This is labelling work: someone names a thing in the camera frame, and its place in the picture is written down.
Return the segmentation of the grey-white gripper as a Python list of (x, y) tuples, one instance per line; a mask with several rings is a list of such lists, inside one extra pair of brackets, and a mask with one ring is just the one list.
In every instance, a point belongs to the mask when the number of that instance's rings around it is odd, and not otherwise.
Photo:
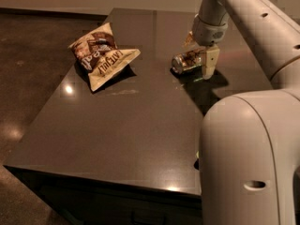
[(210, 18), (207, 22), (199, 14), (194, 18), (191, 31), (188, 32), (184, 41), (184, 47), (192, 46), (195, 41), (200, 46), (210, 46), (205, 48), (202, 62), (202, 77), (209, 80), (217, 66), (219, 57), (218, 44), (225, 36), (228, 28), (229, 15), (225, 13), (214, 22)]

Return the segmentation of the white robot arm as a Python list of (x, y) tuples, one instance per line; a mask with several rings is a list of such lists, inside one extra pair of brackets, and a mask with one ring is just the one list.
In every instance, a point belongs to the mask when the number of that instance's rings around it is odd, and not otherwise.
[(298, 24), (269, 0), (202, 0), (192, 27), (215, 43), (231, 19), (272, 84), (225, 97), (202, 120), (203, 225), (296, 225), (300, 168)]

